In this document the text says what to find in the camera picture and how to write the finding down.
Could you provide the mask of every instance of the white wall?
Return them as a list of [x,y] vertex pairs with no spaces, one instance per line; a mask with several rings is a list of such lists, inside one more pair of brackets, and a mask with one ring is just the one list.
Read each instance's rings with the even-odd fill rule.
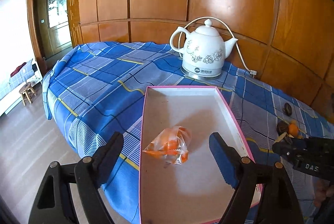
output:
[[0,82],[33,57],[26,0],[0,0]]

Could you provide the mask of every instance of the kettle knob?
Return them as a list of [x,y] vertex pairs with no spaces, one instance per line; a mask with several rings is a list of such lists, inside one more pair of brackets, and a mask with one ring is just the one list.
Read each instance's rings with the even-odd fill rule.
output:
[[204,22],[205,26],[212,26],[212,21],[211,19],[207,19],[205,22]]

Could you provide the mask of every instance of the door frame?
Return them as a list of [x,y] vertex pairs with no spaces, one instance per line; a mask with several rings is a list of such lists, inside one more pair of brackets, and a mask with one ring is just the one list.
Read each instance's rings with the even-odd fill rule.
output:
[[36,35],[36,26],[34,22],[35,12],[34,12],[34,6],[33,6],[34,0],[26,0],[26,1],[27,1],[28,26],[29,26],[29,33],[30,33],[32,49],[34,51],[34,55],[38,63],[38,66],[41,70],[41,74],[44,76],[44,74],[46,74],[46,63],[43,60],[43,57],[42,57],[42,54],[41,54],[41,51],[38,45],[37,35]]

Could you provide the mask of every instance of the floral pattern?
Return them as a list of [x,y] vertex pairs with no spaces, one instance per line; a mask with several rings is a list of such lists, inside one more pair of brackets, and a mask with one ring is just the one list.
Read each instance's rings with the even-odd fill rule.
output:
[[223,50],[220,48],[218,52],[213,54],[213,58],[215,61],[219,61],[221,59]]
[[213,58],[211,55],[207,55],[204,59],[203,59],[203,62],[205,64],[212,64],[213,63]]
[[196,56],[195,54],[194,54],[194,52],[196,52],[196,51],[198,51],[198,49],[199,49],[199,46],[192,46],[191,45],[191,40],[189,40],[188,42],[187,42],[187,53],[189,53],[190,55],[191,55],[191,60],[193,61],[193,62],[198,62],[198,61],[202,61],[202,57],[201,56]]
[[191,56],[191,60],[193,61],[193,62],[198,62],[198,61],[202,61],[202,58],[203,57],[201,57],[201,56],[196,56],[196,55],[192,55]]

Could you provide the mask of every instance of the bed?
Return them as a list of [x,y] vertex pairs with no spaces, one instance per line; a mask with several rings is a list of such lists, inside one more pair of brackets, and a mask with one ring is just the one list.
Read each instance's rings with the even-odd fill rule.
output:
[[[281,161],[292,181],[306,222],[312,222],[314,178],[292,169],[271,145],[276,124],[294,119],[304,137],[334,138],[334,126],[306,104],[229,62],[211,82],[185,77],[182,60],[169,45],[99,42],[75,47],[43,79],[43,103],[64,138],[80,157],[91,156],[115,131],[124,134],[124,148],[108,182],[102,186],[111,206],[131,223],[139,223],[138,170],[141,116],[147,86],[217,86],[243,131],[256,162]],[[291,117],[282,110],[288,102]],[[251,209],[251,220],[256,207]]]
[[21,100],[20,88],[23,84],[31,82],[35,86],[42,81],[38,64],[34,59],[28,61],[13,77],[0,81],[0,116],[13,109]]

